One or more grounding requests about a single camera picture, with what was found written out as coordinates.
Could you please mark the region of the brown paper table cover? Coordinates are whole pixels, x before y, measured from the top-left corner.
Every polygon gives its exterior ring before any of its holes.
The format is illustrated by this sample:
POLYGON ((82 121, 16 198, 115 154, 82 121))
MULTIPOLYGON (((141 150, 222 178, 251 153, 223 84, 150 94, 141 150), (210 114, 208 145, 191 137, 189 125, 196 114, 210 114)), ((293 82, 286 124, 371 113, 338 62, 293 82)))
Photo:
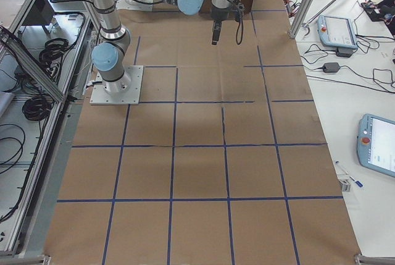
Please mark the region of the brown paper table cover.
POLYGON ((282 0, 211 45, 208 15, 120 11, 136 106, 88 96, 52 264, 352 264, 359 247, 282 0))

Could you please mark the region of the teach pendant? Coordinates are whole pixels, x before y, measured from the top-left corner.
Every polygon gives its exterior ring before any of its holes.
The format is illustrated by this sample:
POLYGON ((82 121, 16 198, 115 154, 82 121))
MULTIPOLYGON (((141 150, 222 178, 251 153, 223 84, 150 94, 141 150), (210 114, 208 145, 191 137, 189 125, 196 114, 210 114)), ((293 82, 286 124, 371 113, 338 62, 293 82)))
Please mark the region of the teach pendant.
POLYGON ((356 34, 349 18, 320 15, 317 20, 317 32, 324 46, 352 50, 358 48, 356 34))
POLYGON ((364 114, 359 121, 357 157, 362 166, 394 177, 394 121, 364 114))

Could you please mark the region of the black power brick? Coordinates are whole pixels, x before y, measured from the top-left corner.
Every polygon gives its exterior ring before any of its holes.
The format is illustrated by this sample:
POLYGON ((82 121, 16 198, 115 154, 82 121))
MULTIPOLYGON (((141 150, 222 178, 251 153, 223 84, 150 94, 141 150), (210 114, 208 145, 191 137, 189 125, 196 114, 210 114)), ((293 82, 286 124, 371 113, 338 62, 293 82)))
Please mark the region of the black power brick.
POLYGON ((337 62, 327 62, 322 66, 324 73, 335 74, 340 70, 340 65, 337 62))

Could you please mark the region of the teach pendant near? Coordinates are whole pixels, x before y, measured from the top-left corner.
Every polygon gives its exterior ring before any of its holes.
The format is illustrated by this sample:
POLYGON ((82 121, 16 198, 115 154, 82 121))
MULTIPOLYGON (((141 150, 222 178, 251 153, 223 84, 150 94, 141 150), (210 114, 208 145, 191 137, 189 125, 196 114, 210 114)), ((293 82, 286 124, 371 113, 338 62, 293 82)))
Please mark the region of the teach pendant near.
POLYGON ((394 121, 364 114, 359 121, 357 157, 362 166, 394 177, 394 121))

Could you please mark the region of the green tipped grey stick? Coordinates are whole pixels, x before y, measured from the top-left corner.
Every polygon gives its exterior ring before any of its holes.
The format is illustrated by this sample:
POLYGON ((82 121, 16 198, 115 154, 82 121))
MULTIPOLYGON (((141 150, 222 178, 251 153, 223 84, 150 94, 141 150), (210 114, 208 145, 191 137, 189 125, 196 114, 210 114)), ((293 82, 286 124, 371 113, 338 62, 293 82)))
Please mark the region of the green tipped grey stick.
POLYGON ((307 30, 306 34, 304 36, 308 36, 310 33, 310 24, 321 14, 323 13, 327 8, 329 8, 334 2, 337 0, 331 0, 326 6, 324 6, 319 12, 317 12, 312 18, 310 18, 306 23, 302 24, 302 27, 307 30))

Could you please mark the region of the teach pendant far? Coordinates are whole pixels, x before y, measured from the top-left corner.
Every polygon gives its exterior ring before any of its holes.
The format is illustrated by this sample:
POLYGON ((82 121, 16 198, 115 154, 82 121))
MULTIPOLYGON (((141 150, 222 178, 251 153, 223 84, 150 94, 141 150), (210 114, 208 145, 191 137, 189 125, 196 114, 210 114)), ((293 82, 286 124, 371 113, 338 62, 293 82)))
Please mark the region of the teach pendant far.
POLYGON ((320 15, 317 20, 317 32, 324 46, 352 50, 358 48, 356 34, 349 18, 320 15))

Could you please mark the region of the blue white pen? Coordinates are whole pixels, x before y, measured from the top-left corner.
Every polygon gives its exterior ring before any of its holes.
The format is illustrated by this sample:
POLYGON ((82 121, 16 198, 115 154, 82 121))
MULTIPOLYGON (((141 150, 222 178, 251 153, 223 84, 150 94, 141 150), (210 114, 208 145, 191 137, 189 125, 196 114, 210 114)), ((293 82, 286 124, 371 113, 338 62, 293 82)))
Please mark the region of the blue white pen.
POLYGON ((341 178, 339 179, 349 179, 352 182, 354 182, 359 188, 363 188, 364 185, 362 184, 362 182, 360 180, 355 179, 350 172, 339 162, 339 161, 335 161, 335 166, 339 169, 341 169, 341 174, 337 174, 337 176, 341 176, 341 178))

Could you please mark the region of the small metal clip block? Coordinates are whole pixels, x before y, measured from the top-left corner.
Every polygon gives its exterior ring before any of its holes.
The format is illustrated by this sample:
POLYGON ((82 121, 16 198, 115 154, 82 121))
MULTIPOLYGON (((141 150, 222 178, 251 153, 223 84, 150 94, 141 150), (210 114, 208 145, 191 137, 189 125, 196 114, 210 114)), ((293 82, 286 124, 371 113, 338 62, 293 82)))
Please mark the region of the small metal clip block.
POLYGON ((342 192, 350 192, 351 191, 351 183, 349 179, 338 179, 339 186, 342 192))

